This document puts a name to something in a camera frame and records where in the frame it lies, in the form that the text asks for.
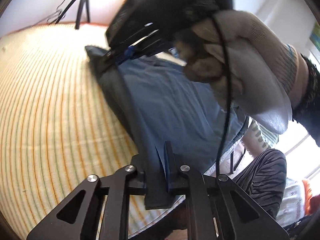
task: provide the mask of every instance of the tripod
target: tripod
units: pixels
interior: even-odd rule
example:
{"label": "tripod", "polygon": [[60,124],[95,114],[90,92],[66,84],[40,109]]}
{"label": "tripod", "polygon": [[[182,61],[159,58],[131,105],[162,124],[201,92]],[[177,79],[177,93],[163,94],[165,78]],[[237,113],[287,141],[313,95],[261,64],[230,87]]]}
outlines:
{"label": "tripod", "polygon": [[[57,18],[55,24],[58,24],[60,22],[60,20],[63,18],[63,16],[66,14],[68,9],[71,7],[71,5],[74,4],[75,1],[76,0],[71,0],[71,2],[63,10],[61,15]],[[82,15],[84,4],[85,4],[85,7],[86,7],[86,11],[87,11],[87,22],[90,22],[89,0],[80,0],[78,12],[77,12],[77,18],[76,18],[76,27],[75,27],[76,30],[79,30],[79,27],[80,27],[80,19],[81,19],[81,15]]]}

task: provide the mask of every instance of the beige glove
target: beige glove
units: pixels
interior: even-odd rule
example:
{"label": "beige glove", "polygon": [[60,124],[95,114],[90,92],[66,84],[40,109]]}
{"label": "beige glove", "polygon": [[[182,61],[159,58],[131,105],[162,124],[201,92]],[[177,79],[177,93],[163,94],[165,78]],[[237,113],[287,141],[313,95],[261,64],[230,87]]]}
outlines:
{"label": "beige glove", "polygon": [[[271,130],[284,132],[287,127],[285,123],[292,117],[287,94],[295,82],[301,56],[292,46],[283,44],[253,14],[227,10],[218,12],[214,17],[228,47],[233,100],[252,117],[267,113],[265,121],[260,122],[259,118],[255,120],[268,129],[268,118],[276,115],[272,122],[275,124],[281,119],[282,125]],[[203,40],[206,54],[199,53],[199,49],[183,40],[177,40],[175,46],[179,55],[187,62],[184,72],[192,81],[208,82],[218,103],[225,108],[227,80],[224,76],[224,56],[218,33],[209,18],[195,24],[191,30]]]}

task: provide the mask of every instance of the orange fabric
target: orange fabric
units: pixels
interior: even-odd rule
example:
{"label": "orange fabric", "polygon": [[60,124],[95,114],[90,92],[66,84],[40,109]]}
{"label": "orange fabric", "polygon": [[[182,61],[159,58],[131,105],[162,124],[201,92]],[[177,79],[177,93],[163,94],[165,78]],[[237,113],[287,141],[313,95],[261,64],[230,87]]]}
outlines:
{"label": "orange fabric", "polygon": [[310,181],[308,179],[303,179],[302,182],[304,185],[304,192],[306,196],[306,200],[304,204],[304,212],[305,212],[305,215],[307,216],[311,214],[310,200],[312,198],[312,190],[311,190]]}
{"label": "orange fabric", "polygon": [[320,195],[314,196],[310,199],[310,214],[316,213],[320,206]]}

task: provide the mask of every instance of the leg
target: leg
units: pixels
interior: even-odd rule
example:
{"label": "leg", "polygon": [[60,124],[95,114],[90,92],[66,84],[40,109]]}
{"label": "leg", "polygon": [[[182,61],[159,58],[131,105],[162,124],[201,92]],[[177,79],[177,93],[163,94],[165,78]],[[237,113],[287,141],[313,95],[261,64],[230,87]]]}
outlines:
{"label": "leg", "polygon": [[275,218],[284,194],[286,173],[284,154],[269,149],[256,157],[233,181]]}

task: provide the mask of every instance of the person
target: person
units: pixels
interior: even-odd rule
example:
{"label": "person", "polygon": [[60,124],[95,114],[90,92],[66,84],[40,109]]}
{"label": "person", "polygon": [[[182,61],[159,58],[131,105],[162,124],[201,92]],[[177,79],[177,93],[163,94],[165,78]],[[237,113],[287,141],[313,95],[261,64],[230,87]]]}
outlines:
{"label": "person", "polygon": [[[259,97],[246,98],[245,89],[248,88],[249,79],[252,77],[241,75],[241,68],[253,72],[259,67],[267,68],[290,100],[292,120],[301,123],[319,146],[320,129],[315,125],[319,118],[319,72],[315,65],[307,57],[299,54],[293,46],[283,44],[251,13],[226,10],[218,12],[214,17],[221,28],[229,53],[232,99],[239,105],[245,105],[248,112],[261,111]],[[203,48],[194,48],[183,37],[176,36],[175,46],[179,56],[187,63],[184,73],[192,81],[209,83],[220,106],[226,108],[227,79],[223,69],[224,55],[218,32],[210,18],[195,24],[191,30],[202,40]],[[283,116],[279,110],[275,114],[279,114],[280,122],[285,123],[290,119],[290,113]],[[275,149],[265,150],[234,178],[234,182],[275,218],[286,182],[284,154]],[[146,236],[154,240],[165,239],[172,230],[187,227],[185,217],[185,206],[180,205],[160,222],[133,239],[145,239]]]}

